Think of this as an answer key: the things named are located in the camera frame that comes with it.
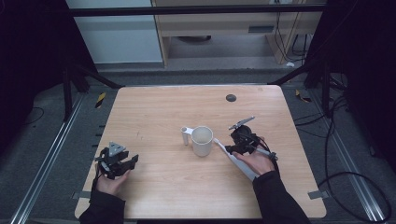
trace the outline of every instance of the black pole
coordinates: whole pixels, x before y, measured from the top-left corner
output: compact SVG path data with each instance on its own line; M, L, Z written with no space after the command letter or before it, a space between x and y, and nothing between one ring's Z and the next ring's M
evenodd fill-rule
M137 16L173 14L219 14L259 12L316 12L329 9L327 4L285 4L285 5L234 5L234 6L188 6L188 7L113 7L113 8L71 8L49 13L72 17Z
M327 118L331 116L329 109L330 102L330 66L329 62L323 62L323 78L322 78L322 109Z
M75 64L75 67L82 73L95 78L96 80L102 82L103 84L107 85L108 87L110 87L112 89L120 89L122 87L125 87L123 85L119 85L115 82L112 82L112 81L108 80L107 78L101 77L98 73L95 73L95 72L91 71L90 69L85 68L84 66Z
M64 121L67 121L73 111L70 75L67 71L67 67L63 70L63 82L64 82Z

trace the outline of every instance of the wall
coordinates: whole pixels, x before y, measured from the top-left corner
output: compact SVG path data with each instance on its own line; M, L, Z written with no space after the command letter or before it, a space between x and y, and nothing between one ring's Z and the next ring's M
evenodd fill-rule
M151 7L149 0L66 0L70 8ZM161 63L153 16L75 18L93 61Z

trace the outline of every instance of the black cable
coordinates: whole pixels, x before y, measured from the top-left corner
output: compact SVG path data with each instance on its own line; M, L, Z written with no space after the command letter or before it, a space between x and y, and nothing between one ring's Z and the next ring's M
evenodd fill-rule
M322 184L324 184L324 183L327 183L327 187L328 187L328 189L329 189L329 192L330 192L330 194L332 195L332 197L334 198L335 202L336 202L341 208L343 208L346 212L348 212L350 215L352 215L354 218L356 218L356 219L358 219L358 220L360 220L360 221L369 222L369 223L383 223L383 222L386 222L386 221L388 221L388 220L390 219L390 217L391 217L391 213L392 213L391 205L390 205L390 202L389 202L389 200L387 199L387 197L386 197L384 191L383 191L373 180L371 180L371 179L368 178L367 176L360 175L360 174L353 173L353 172L341 172L341 173L336 173L336 174L334 174L334 175L329 175L329 170L328 170L328 145L329 145L329 140L330 140L330 135L331 135L331 129L333 128L333 126L335 126L335 125L334 125L334 111L335 111L335 108L337 108L337 107L336 107L337 104L339 104L339 103L342 102L342 101L339 101L339 99L341 99L341 97L338 98L338 99L334 102L334 104L333 104L333 106L332 106L332 109L331 109L331 116L330 116L330 118L331 118L331 123L330 123L329 131L328 131L327 136L326 136L326 142L325 142L325 148L324 148L324 149L325 149L325 150L324 150L324 157L325 157L325 162L324 162L324 166L325 166L325 179L324 179L323 181L321 181L321 182L318 184L318 187L320 187L320 186L321 186ZM385 200L385 202L386 202L386 204L387 204L387 207L388 207L388 214L386 215L386 217L385 217L384 219L380 220L380 221L372 221L372 220L367 219L367 218L365 218L365 217L360 217L360 216L354 214L354 213L353 213L352 211L350 211L349 209L347 209L347 208L337 199L337 197L335 196L334 192L332 191L332 186L331 186L331 184L330 184L330 179L332 179L332 178L334 178L334 177L336 177L336 176L339 176L339 175L357 175L357 176L360 176L360 177L362 177L362 178L368 180L368 181L372 184L372 186L374 186L374 187L378 190L378 192L381 194L381 196L384 198L384 200Z
M270 148L268 147L267 143L264 141L264 139L260 138L259 136L257 136L257 138L259 139L259 142L258 142L259 145L262 146L262 148L264 148L264 149L267 150L268 152L272 153L271 150L270 150ZM274 165L275 170L280 174L279 166L277 165L275 154L270 155L268 158L270 159L270 161L271 161L272 164Z
M307 65L306 68L304 68L304 69L303 69L303 68L301 68L301 69L299 68L299 69L297 69L296 71L291 72L290 74L288 74L288 75L286 75L286 76L280 78L279 80L274 81L274 82L271 82L270 84L276 84L276 83L277 83L276 85L282 84L282 83L288 81L289 79L291 79L292 77L296 77L297 75L301 74L304 70L306 70L306 69L309 70L309 69L312 68L312 66L314 66L317 62L323 61L323 58L326 58L327 56L326 56L326 55L317 55L317 54L320 53L324 47L327 47L328 42L331 41L331 40L333 39L333 36L334 36L336 33L339 32L339 30L341 29L341 26L346 22L346 20L347 20L347 19L349 18L349 16L352 14L352 12L353 12L353 10L355 9L355 7L356 7L356 5L358 4L358 2L359 2L359 0L355 0L355 2L353 3L354 5L350 8L350 10L349 10L348 13L345 15L345 17L336 25L336 27L332 30L332 32L331 32L329 35L327 35L327 38L321 43L321 45L318 46L318 47L315 49L315 51L311 50L312 53L309 54L309 55L307 55L307 56L309 56L309 59L312 59L312 60L311 60L312 62L306 63L306 65Z
M289 63L299 62L301 59L292 59L288 56L288 53L286 52L285 43L283 41L282 34L280 33L280 30L279 30L279 19L280 19L280 12L277 12L276 13L276 29L275 29L275 36L274 36L276 46L279 49L279 51L282 53L283 58L287 62L289 62ZM276 38L277 34L279 34L278 36L280 38L280 42L282 43L283 49L279 46L279 43L277 42L277 38Z
M248 140L251 141L251 142L256 143L257 145L262 146L263 149L265 149L265 150L271 152L271 151L270 151L270 148L267 146L267 143L265 143L265 141L264 141L262 138L260 138L259 136L256 136L257 139L259 139L259 140L257 140L256 138L253 138L253 137L251 137L250 135L246 135L246 134L243 134L243 133L240 133L239 135L245 137L246 139L248 139Z
M99 171L100 167L99 167L99 162L96 164L96 174L95 174L95 178L92 181L92 187L91 187L91 193L93 193L94 191L96 191L96 186L98 184L98 179L103 175L102 172Z
M38 119L35 119L35 120L33 120L33 121L26 122L26 123L24 123L23 125L33 124L33 123L35 123L36 121L38 121L38 120L40 120L41 118L43 118L43 116L44 116L44 109L43 109L43 108L35 106L35 107L33 107L33 109L39 109L39 110L41 110L41 115L38 117Z
M344 92L347 89L347 86L345 85L344 79L343 79L343 75L340 73L340 78L341 81L338 80L337 78L333 77L332 74L330 74L330 87L334 90L334 91L338 91L338 92Z
M303 49L302 49L302 50L295 50L295 49L294 49L294 47L295 47L295 45L296 45L296 43L297 43L298 37L299 37L299 36L296 35L296 37L294 38L293 45L291 46L291 52L292 52L294 55L296 55L296 56L302 57L301 63L302 63L302 65L303 65L303 64L304 64L304 61L305 61L305 59L306 59L306 53L307 53L307 50L306 50L306 43L307 43L308 35L305 35L305 37L304 37L304 46L303 46Z
M315 114L312 114L312 115L307 115L307 116L304 116L304 117L301 117L301 118L298 118L298 119L294 119L293 121L297 121L299 119L311 118L311 117L314 117L315 115L322 115L322 113L318 112L318 113L315 113Z
M298 130L298 131L301 131L301 132L304 132L304 133L311 134L311 135L313 135L313 136L315 136L315 137L326 138L326 136L320 136L320 135L317 135L317 134L315 134L315 133L311 133L311 132L306 131L306 130L303 130L303 129L297 129L297 130Z
M322 115L322 116L320 116L320 117L318 117L318 118L316 118L316 119L310 120L310 121L308 121L308 122L306 122L306 123L295 124L295 126L298 127L298 126L304 126L304 125L312 124L312 123L315 123L315 122L321 120L321 119L324 118L324 117L325 117L325 116Z

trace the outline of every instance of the wire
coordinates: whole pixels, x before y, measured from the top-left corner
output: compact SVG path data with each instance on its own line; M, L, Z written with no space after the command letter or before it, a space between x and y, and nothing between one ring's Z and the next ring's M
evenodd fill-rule
M344 89L346 89L346 85L345 85L345 81L343 79L343 75L341 73L339 73L341 81L339 81L337 78L333 77L331 74L331 83L333 83L333 85L331 85L331 88L334 91L338 91L338 92L344 92Z
M257 145L262 146L262 148L263 148L264 150L266 150L266 151L268 151L268 152L271 153L271 150L270 150L270 148L268 147L267 143L264 141L264 139L260 138L260 137L257 136L256 134L254 134L255 137L252 137L251 135L246 135L246 134L243 134L243 133L240 133L239 135L245 137L246 139L248 139L248 140L251 141L251 142L256 143ZM273 165L274 165L274 168L275 168L276 171L280 174L280 172L279 172L279 166L277 165L277 162L276 162L276 157L271 157L271 156L269 156L268 159L271 160L271 162L272 162Z
M275 0L275 3L279 5L280 1L279 0ZM280 12L277 12L276 13L276 28L275 28L275 36L274 36L277 48L279 49L279 51L282 54L283 58L287 62L295 63L295 62L302 61L303 59L292 59L292 58L290 58L288 56L288 53L287 53L286 47L285 47L285 43L284 43L283 38L282 38L282 34L280 33L280 30L279 30L279 21L280 21ZM276 38L277 34L279 34L279 39L280 39L280 42L282 44L283 49L279 46L279 43L277 42L277 38Z
M306 53L308 52L308 51L306 50L306 43L307 43L308 35L305 35L305 36L304 36L304 47L303 47L302 50L295 50L295 49L294 49L298 37L299 37L299 36L296 35L296 37L294 38L293 45L291 46L291 52L292 52L294 55L296 55L296 56L302 57L301 63L304 64L304 61L305 61L305 59L306 59Z
M312 114L312 115L308 115L308 116L304 116L304 117L301 117L301 118L298 118L298 119L294 119L294 121L297 121L299 119L311 118L311 117L314 117L315 115L322 115L322 113L318 112L318 113L315 113L315 114Z
M308 131L303 130L303 129L297 129L297 130L298 130L298 131L301 131L301 132L304 132L304 133L311 134L311 135L313 135L313 136L315 136L315 137L326 138L326 136L317 135L317 134L315 134L315 133L311 133L311 132L308 132Z
M95 178L92 181L92 187L91 187L91 192L96 191L96 186L98 184L98 179L103 175L102 172L99 171L99 162L96 164L96 173L95 173Z
M387 199L387 197L386 197L384 191L381 190L381 188L380 188L373 180L371 180L370 178L368 178L368 177L365 176L365 175L361 175L361 174L354 173L354 172L340 172L340 173L336 173L336 174L334 174L334 175L329 175L329 170L328 170L328 145L329 145L329 140L330 140L330 135L331 135L331 132L332 132L332 128L335 127L335 124L334 124L334 111L336 110L337 105L340 104L340 103L342 102L342 100L340 100L340 99L341 99L341 97L338 98L336 101L334 101L334 104L333 104L332 109L331 109L331 123L330 123L329 131L328 131L327 136L326 136L325 148L324 148L324 157L325 157L325 162L324 162L324 166L325 166L325 179L324 179L323 181L321 181L321 182L318 184L318 187L320 187L320 186L321 186L322 184L324 184L324 183L327 183L327 187L328 187L328 189L329 189L329 192L330 192L330 194L332 195L332 197L334 198L335 202L336 202L341 208L343 208L346 212L348 212L350 215L352 215L353 217L355 217L356 219L358 219L358 220L360 220L360 221L369 222L369 223L383 223L383 222L385 222L385 221L387 221L387 220L390 219L391 213L392 213L392 209L391 209L390 202L389 202L389 200ZM375 189L378 190L378 192L381 194L381 196L384 198L384 200L385 200L385 202L386 202L386 204L387 204L387 207L388 207L388 214L386 215L386 217L385 217L384 219L380 220L380 221L372 221L372 220L367 219L367 218L365 218L365 217L360 217L360 216L354 214L354 213L353 213L352 211L350 211L349 209L347 209L347 208L337 199L337 197L335 196L334 192L332 191L332 186L331 186L331 184L330 184L330 179L332 179L332 178L334 178L334 177L336 177L336 176L339 176L339 175L357 175L357 176L360 176L360 177L364 178L365 180L368 180L368 181L372 184L372 186L374 186Z
M44 116L44 109L43 109L43 108L35 106L35 107L33 107L33 109L39 109L39 110L41 110L41 115L38 117L38 119L35 119L35 120L33 120L33 121L26 122L26 123L24 123L23 125L33 124L33 123L35 123L36 121L38 121L38 120L40 120L41 118L43 118L43 116Z
M310 120L310 121L308 121L308 122L306 122L306 123L295 124L295 126L298 127L298 126L304 126L304 125L312 124L312 123L315 123L315 122L321 120L321 119L324 118L324 117L325 117L324 115L321 115L320 117L318 117L318 118L316 118L316 119L313 119L313 120Z

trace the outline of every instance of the aluminum rail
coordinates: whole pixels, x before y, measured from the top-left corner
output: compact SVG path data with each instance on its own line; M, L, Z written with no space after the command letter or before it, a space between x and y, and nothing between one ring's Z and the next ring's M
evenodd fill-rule
M187 7L113 7L113 8L70 8L52 10L49 14L72 17L138 16L173 14L212 13L259 13L259 12L318 12L337 9L327 4L285 4L285 5L233 5L233 6L187 6Z
M313 96L313 100L318 108L321 111L321 106L319 104L319 96L315 91L310 91L310 94ZM330 128L330 122L328 120L324 120L326 127ZM344 145L341 136L338 134L336 130L334 130L333 135L331 136L332 143L336 153L338 154L338 158L341 160L341 163L344 166L344 169L349 172L354 172L360 174L358 166L352 160L352 157L349 155L347 147ZM358 195L361 205L363 206L366 215L372 221L379 221L385 218L381 208L378 205L378 202L375 199L375 196L370 190L367 182L358 176L350 176L349 180Z
M32 208L35 205L35 201L37 200L37 197L43 189L47 177L50 174L51 168L55 163L56 158L58 157L58 154L62 149L62 146L64 145L64 140L76 119L83 99L84 94L81 93L75 102L73 113L71 114L69 120L63 123L60 131L58 132L55 140L52 143L52 146L49 149L46 159L44 159L39 171L37 172L37 175L35 176L35 180L25 194L17 211L11 218L11 224L25 223L27 218L29 217Z

